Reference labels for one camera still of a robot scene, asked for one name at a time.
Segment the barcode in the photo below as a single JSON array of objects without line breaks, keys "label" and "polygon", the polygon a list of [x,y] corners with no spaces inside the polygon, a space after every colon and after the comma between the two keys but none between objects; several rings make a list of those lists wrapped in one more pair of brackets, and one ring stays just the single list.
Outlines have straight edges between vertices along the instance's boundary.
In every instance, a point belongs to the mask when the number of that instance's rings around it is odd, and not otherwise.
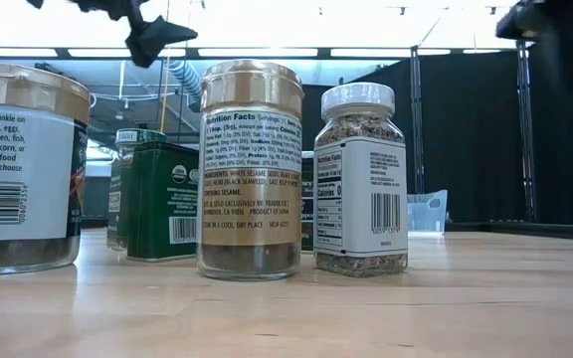
[{"label": "barcode", "polygon": [[28,186],[19,182],[0,182],[0,225],[19,225],[26,221]]},{"label": "barcode", "polygon": [[196,218],[169,218],[169,244],[196,242]]},{"label": "barcode", "polygon": [[371,229],[399,232],[400,230],[400,196],[395,194],[370,195]]}]

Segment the green tin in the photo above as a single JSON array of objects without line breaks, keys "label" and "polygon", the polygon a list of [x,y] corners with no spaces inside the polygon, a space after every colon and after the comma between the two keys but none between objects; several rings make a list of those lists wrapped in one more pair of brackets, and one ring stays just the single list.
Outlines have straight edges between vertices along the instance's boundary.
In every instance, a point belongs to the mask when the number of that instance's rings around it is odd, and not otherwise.
[{"label": "green tin", "polygon": [[313,251],[313,152],[302,153],[302,250]]},{"label": "green tin", "polygon": [[125,251],[129,239],[130,191],[133,180],[132,165],[134,148],[143,143],[164,142],[167,136],[159,131],[126,128],[116,132],[116,158],[111,163],[109,204],[107,213],[107,246],[116,251]]},{"label": "green tin", "polygon": [[198,151],[151,142],[134,149],[127,257],[162,262],[196,255]]}]

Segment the jar label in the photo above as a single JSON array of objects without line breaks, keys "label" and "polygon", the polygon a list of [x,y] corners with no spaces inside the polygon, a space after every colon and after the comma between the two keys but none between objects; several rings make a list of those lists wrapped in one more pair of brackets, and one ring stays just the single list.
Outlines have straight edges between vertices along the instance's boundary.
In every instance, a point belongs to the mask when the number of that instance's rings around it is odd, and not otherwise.
[{"label": "jar label", "polygon": [[274,112],[230,111],[206,116],[202,133],[201,243],[299,243],[299,120]]},{"label": "jar label", "polygon": [[407,254],[406,146],[348,137],[316,148],[314,160],[314,250]]},{"label": "jar label", "polygon": [[120,130],[116,134],[116,144],[124,143],[124,142],[137,142],[138,141],[138,132],[135,130]]},{"label": "jar label", "polygon": [[77,120],[0,106],[0,240],[80,234],[87,145]]}]

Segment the shaker lid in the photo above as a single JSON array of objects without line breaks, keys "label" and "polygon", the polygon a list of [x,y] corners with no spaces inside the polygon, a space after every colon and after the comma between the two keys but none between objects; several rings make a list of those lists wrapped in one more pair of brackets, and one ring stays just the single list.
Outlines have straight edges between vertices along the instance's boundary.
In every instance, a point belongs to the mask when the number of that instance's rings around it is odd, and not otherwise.
[{"label": "shaker lid", "polygon": [[285,66],[261,60],[233,60],[210,67],[202,81],[204,112],[218,105],[272,104],[301,119],[301,80]]},{"label": "shaker lid", "polygon": [[388,86],[371,83],[347,84],[329,89],[322,95],[322,118],[326,118],[330,110],[347,104],[375,104],[394,112],[395,92]]}]

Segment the dark seasoning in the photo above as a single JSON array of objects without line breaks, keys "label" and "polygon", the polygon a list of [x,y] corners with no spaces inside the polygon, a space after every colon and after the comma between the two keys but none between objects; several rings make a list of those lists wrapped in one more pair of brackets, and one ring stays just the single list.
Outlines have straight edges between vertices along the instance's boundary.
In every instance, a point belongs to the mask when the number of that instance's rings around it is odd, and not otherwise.
[{"label": "dark seasoning", "polygon": [[[315,138],[315,147],[332,144],[353,136],[365,136],[405,143],[403,133],[392,123],[392,115],[368,110],[367,106],[352,107],[334,117]],[[370,258],[315,254],[319,269],[354,277],[368,277],[402,272],[408,266],[408,255],[385,255]]]}]

